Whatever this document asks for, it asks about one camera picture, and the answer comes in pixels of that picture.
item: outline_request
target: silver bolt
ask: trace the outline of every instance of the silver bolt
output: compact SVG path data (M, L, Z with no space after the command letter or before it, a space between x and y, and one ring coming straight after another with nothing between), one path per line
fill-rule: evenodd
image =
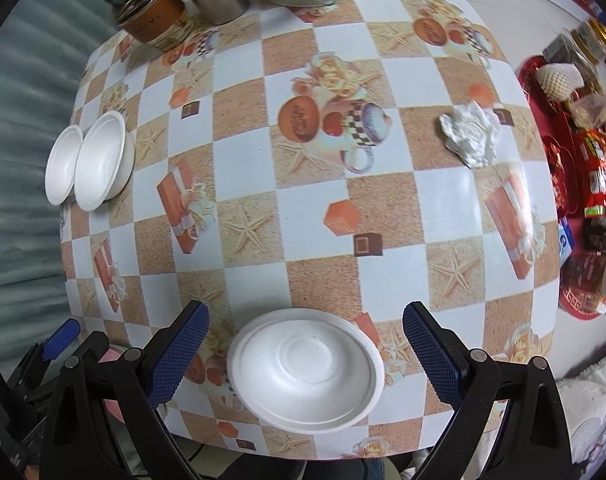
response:
M470 352L470 357L474 359L477 363L482 363L488 358L488 354L483 352L480 348L475 348L472 352Z
M141 350L139 348L130 348L124 355L126 361L136 361L141 357Z
M64 364L65 368L74 368L76 365L78 365L78 357L76 357L75 355L71 355L70 357L65 359Z
M548 367L548 362L539 355L532 359L532 364L535 365L539 370L545 370Z

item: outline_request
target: white bowl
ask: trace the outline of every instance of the white bowl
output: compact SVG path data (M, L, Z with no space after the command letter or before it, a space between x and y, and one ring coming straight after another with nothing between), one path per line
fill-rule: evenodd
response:
M61 205L72 191L82 144L83 130L75 124L63 130L54 142L45 168L45 195L51 205Z
M227 355L238 398L285 431L314 434L347 428L381 397L384 368L374 343L349 321L308 308L257 317Z
M84 211L94 211L128 183L134 166L134 140L118 112L100 116L85 136L76 162L75 195Z

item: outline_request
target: checkered tablecloth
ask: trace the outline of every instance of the checkered tablecloth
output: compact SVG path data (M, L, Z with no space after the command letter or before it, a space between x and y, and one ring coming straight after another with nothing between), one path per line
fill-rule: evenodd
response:
M473 171L438 126L471 99L509 112L495 164ZM469 348L514 362L548 352L548 165L512 69L465 0L251 0L163 56L120 32L90 57L72 122L87 130L110 109L136 139L134 171L96 211L62 208L67 293L84 335L123 346L145 346L191 299L209 306L168 405L172 432L307 459L432 446L452 412L402 334L413 300ZM355 426L289 434L230 388L236 331L292 306L353 320L381 351L385 389Z

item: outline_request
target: crumpled tissue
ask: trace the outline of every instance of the crumpled tissue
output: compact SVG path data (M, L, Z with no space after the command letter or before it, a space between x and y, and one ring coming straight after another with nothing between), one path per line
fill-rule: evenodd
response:
M496 158L496 143L501 123L490 108L481 108L476 101L456 105L454 113L440 117L443 133L448 137L445 147L461 157L469 168L483 168Z

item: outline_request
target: white floor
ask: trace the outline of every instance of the white floor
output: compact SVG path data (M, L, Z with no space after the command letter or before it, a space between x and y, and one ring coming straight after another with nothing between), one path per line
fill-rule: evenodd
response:
M492 32L513 69L579 21L548 0L467 0ZM555 377L581 371L606 355L606 315L580 321L557 310L550 365Z

